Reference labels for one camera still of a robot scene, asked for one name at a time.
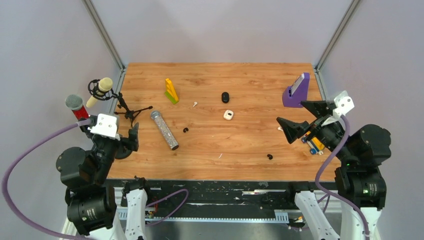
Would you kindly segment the white earbud charging case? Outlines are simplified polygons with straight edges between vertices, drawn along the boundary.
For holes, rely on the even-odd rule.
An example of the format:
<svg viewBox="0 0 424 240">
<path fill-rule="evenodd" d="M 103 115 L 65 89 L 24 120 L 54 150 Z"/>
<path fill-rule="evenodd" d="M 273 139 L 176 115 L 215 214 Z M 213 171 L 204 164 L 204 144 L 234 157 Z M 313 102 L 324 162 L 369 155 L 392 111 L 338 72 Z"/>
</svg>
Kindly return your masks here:
<svg viewBox="0 0 424 240">
<path fill-rule="evenodd" d="M 226 110 L 223 114 L 223 118 L 227 121 L 232 120 L 234 117 L 234 112 L 232 110 Z"/>
</svg>

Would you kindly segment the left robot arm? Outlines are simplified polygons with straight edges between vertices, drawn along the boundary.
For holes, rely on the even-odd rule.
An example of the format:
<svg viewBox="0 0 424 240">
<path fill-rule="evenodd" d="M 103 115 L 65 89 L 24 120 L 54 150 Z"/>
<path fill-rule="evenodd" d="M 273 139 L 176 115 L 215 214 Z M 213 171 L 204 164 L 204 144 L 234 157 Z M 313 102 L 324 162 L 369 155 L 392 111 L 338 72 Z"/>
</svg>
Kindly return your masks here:
<svg viewBox="0 0 424 240">
<path fill-rule="evenodd" d="M 114 160 L 121 157 L 123 149 L 128 148 L 127 157 L 138 150 L 139 124 L 120 140 L 94 135 L 85 125 L 80 129 L 92 140 L 92 149 L 70 147 L 56 160 L 60 181 L 66 186 L 67 219 L 84 239 L 145 240 L 146 206 L 153 201 L 148 181 L 135 177 L 124 185 L 125 227 L 119 219 L 115 189 L 106 182 Z"/>
</svg>

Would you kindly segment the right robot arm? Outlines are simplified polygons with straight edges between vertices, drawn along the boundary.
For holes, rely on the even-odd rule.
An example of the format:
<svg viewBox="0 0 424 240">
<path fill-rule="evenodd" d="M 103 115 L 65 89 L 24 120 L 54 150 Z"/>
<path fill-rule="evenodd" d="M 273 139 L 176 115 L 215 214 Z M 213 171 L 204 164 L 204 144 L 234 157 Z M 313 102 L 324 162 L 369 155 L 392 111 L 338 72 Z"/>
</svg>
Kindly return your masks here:
<svg viewBox="0 0 424 240">
<path fill-rule="evenodd" d="M 289 143 L 316 138 L 330 155 L 315 176 L 315 185 L 340 201 L 341 230 L 332 230 L 324 212 L 305 184 L 294 182 L 285 195 L 286 204 L 300 209 L 316 240 L 369 240 L 385 206 L 387 185 L 380 165 L 391 157 L 391 133 L 367 124 L 350 132 L 346 114 L 354 108 L 351 97 L 334 100 L 302 101 L 312 113 L 311 123 L 297 123 L 283 117 L 279 123 Z"/>
</svg>

